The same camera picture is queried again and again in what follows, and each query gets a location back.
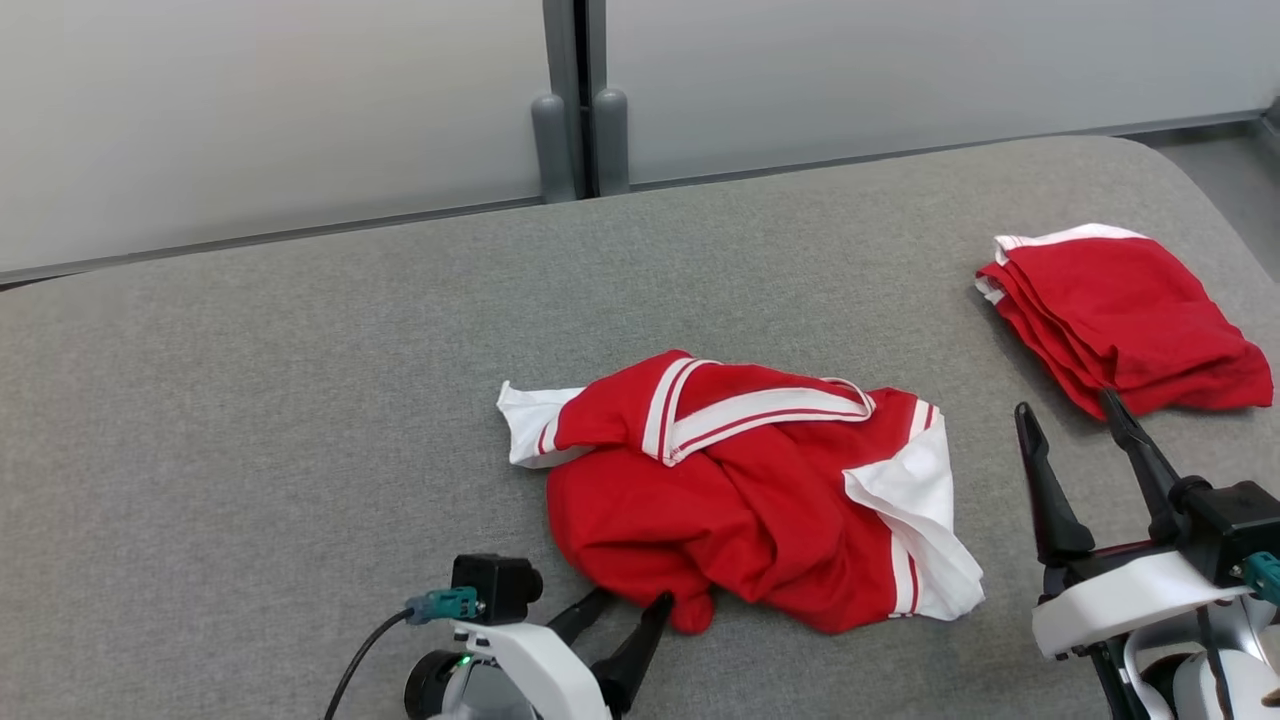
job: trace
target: gray table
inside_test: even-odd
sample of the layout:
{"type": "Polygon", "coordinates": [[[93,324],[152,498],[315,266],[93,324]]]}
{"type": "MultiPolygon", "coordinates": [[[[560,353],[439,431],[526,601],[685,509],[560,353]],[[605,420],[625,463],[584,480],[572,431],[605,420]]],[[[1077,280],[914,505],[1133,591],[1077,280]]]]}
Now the gray table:
{"type": "MultiPolygon", "coordinates": [[[[1160,238],[1280,360],[1277,291],[1160,155],[1051,138],[143,263],[0,295],[0,716],[316,717],[351,653],[454,553],[526,555],[545,620],[588,587],[504,379],[568,387],[682,347],[940,405],[988,600],[840,637],[722,597],[668,637],[634,717],[1101,716],[1043,661],[1012,406],[1102,543],[1146,523],[1123,454],[972,288],[997,233],[1160,238]]],[[[1183,471],[1280,491],[1277,414],[1166,411],[1183,471]]],[[[603,655],[617,610],[577,650],[603,655]]],[[[401,717],[444,625],[397,628],[346,717],[401,717]]]]}

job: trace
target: cable connector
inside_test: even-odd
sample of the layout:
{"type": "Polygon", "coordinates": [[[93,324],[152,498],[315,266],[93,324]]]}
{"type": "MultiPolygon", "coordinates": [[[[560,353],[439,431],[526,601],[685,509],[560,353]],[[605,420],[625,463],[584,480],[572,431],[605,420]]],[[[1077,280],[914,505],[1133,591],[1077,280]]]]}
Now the cable connector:
{"type": "Polygon", "coordinates": [[[1244,559],[1244,584],[1271,605],[1280,605],[1280,560],[1270,552],[1244,559]]]}
{"type": "Polygon", "coordinates": [[[449,588],[411,597],[404,607],[413,611],[404,623],[425,625],[431,620],[468,620],[484,612],[475,588],[449,588]]]}

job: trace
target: red stripe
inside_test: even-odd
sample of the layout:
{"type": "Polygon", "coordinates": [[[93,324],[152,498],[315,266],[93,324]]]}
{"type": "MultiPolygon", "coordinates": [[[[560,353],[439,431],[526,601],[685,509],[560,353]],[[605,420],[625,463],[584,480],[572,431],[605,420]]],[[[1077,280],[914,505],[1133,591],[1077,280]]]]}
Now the red stripe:
{"type": "Polygon", "coordinates": [[[910,555],[906,559],[911,568],[911,614],[914,615],[915,607],[920,603],[920,580],[915,575],[915,559],[910,555]]]}
{"type": "Polygon", "coordinates": [[[689,373],[690,368],[694,366],[694,363],[696,363],[696,361],[691,361],[687,365],[685,365],[684,368],[681,368],[680,372],[676,373],[676,377],[671,378],[671,386],[667,387],[667,398],[662,404],[662,418],[658,419],[658,423],[659,423],[659,427],[658,427],[658,457],[666,457],[667,456],[667,452],[666,452],[666,445],[667,445],[667,418],[669,416],[667,411],[671,409],[671,404],[676,401],[676,398],[673,397],[676,395],[676,384],[680,383],[680,378],[685,377],[689,373]]]}
{"type": "Polygon", "coordinates": [[[684,443],[681,443],[680,447],[676,448],[676,452],[680,452],[680,451],[685,450],[686,447],[689,447],[690,445],[698,443],[699,441],[707,439],[710,436],[714,436],[717,433],[722,433],[722,432],[724,432],[724,430],[727,430],[730,428],[736,428],[737,425],[741,425],[744,423],[750,423],[751,420],[759,420],[760,418],[773,418],[773,416],[777,416],[777,415],[794,415],[796,413],[805,413],[805,414],[812,414],[812,415],[833,415],[833,416],[838,416],[838,418],[865,418],[867,416],[867,413],[841,413],[841,411],[837,411],[837,410],[819,410],[817,407],[787,407],[786,410],[773,410],[771,413],[758,413],[755,415],[748,415],[746,418],[739,418],[737,420],[733,420],[732,423],[726,423],[726,424],[716,428],[714,430],[705,432],[705,433],[703,433],[703,434],[700,434],[700,436],[698,436],[695,438],[685,441],[684,443]]]}

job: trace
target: gray floor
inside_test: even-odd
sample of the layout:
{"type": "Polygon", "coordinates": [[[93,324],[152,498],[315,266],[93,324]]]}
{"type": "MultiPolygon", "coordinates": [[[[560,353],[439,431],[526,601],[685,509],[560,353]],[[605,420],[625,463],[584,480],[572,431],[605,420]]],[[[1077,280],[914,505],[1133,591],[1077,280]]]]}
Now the gray floor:
{"type": "Polygon", "coordinates": [[[1280,155],[1244,124],[1133,136],[1178,164],[1280,282],[1280,155]]]}

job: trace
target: red fabric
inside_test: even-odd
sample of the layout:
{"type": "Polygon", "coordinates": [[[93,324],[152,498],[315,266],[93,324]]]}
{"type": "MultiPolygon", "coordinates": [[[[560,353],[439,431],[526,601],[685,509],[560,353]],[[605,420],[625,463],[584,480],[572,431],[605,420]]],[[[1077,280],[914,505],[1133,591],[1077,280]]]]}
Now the red fabric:
{"type": "MultiPolygon", "coordinates": [[[[653,378],[680,357],[687,355],[672,351],[596,380],[562,409],[556,447],[595,446],[548,480],[552,534],[568,562],[637,605],[672,591],[672,625],[685,633],[710,625],[712,585],[827,633],[893,614],[890,530],[849,500],[841,471],[906,445],[916,397],[874,391],[865,421],[762,425],[667,466],[641,446],[653,378]]],[[[814,378],[701,365],[687,373],[676,418],[777,388],[860,402],[855,391],[814,378]]]]}
{"type": "Polygon", "coordinates": [[[997,311],[1094,418],[1105,387],[1139,415],[1271,405],[1266,356],[1156,241],[1079,238],[1007,258],[978,273],[1005,291],[997,311]]]}

